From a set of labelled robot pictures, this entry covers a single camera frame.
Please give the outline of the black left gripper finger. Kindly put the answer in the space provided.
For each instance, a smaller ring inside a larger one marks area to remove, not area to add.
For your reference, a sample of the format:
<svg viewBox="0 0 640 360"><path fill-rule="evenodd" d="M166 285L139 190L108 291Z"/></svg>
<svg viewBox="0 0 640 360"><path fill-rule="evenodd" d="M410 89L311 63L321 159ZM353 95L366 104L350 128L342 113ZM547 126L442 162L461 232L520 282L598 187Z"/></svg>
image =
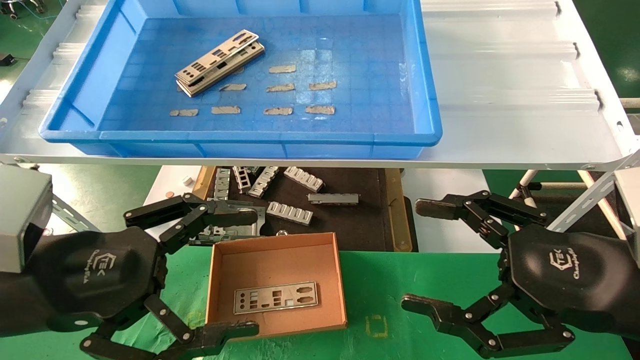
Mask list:
<svg viewBox="0 0 640 360"><path fill-rule="evenodd" d="M126 227L142 230L176 221L158 237L167 255L176 253L209 226L248 226L258 221L251 210L233 209L224 200L204 200L193 193L128 210L123 218Z"/></svg>

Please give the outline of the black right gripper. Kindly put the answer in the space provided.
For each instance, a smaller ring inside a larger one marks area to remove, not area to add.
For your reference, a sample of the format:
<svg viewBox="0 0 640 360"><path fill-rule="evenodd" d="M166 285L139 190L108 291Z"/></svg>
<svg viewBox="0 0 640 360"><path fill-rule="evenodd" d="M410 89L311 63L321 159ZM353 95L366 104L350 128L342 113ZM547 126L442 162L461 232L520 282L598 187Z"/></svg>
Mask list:
<svg viewBox="0 0 640 360"><path fill-rule="evenodd" d="M500 268L531 321L639 339L640 271L626 241L529 225L510 235Z"/></svg>

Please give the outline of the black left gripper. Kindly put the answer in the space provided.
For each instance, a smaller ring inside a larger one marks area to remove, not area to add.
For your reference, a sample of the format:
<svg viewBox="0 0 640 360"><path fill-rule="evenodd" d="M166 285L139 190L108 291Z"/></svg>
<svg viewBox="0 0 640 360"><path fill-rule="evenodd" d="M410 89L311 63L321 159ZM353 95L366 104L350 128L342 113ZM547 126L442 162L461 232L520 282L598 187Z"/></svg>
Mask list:
<svg viewBox="0 0 640 360"><path fill-rule="evenodd" d="M234 338L259 333L255 321L189 328L158 294L167 258L146 231L82 231L42 237L20 273L2 272L0 333L15 337L98 327L80 343L96 360L194 360L221 353ZM112 341L147 313L175 337L160 353Z"/></svg>

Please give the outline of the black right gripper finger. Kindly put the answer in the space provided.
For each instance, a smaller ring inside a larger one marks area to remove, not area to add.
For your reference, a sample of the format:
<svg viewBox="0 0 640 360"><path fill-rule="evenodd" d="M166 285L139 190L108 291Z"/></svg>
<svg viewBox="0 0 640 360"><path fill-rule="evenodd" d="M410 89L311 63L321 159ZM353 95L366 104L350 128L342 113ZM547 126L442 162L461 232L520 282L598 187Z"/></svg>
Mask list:
<svg viewBox="0 0 640 360"><path fill-rule="evenodd" d="M469 195L446 194L441 200L419 198L414 209L421 217L464 221L494 249L508 246L509 232L498 220L519 227L547 224L547 215L540 209L487 190Z"/></svg>
<svg viewBox="0 0 640 360"><path fill-rule="evenodd" d="M512 285L500 285L464 309L450 301L407 293L401 307L429 317L437 332L462 339L483 359L558 353L576 339L556 317L541 312L534 316L542 329L501 334L488 330L483 322L505 307L515 294Z"/></svg>

